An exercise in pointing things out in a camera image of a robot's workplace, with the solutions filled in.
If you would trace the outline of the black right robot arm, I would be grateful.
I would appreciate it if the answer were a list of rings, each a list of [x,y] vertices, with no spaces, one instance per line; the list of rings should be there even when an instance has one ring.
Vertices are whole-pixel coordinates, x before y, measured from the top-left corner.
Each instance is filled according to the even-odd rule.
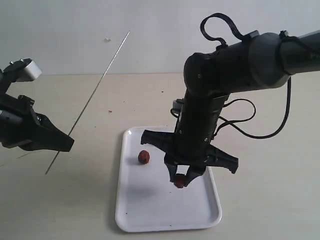
[[[239,160],[211,145],[230,94],[280,88],[295,74],[319,69],[318,31],[300,37],[255,31],[215,52],[196,52],[184,64],[184,98],[172,105],[174,132],[145,130],[140,142],[164,152],[169,180],[178,187],[188,186],[207,167],[235,173]]]

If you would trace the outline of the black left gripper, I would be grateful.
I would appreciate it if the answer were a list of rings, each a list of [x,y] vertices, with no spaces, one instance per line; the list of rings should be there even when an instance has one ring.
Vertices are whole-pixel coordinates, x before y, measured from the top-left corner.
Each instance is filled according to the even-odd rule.
[[[19,147],[24,151],[52,150],[69,152],[75,140],[56,128],[49,118],[35,113],[29,118],[35,101],[25,95],[17,98],[0,95],[0,143],[7,149]]]

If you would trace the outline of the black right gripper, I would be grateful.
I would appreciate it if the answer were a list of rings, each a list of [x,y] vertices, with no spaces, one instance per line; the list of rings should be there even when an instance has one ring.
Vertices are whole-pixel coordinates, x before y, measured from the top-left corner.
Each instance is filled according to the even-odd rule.
[[[176,182],[177,165],[189,166],[184,180],[187,187],[201,177],[205,167],[221,167],[234,174],[238,158],[211,145],[218,118],[228,99],[227,94],[198,98],[186,94],[174,132],[144,130],[140,143],[150,144],[166,154],[171,183]]]

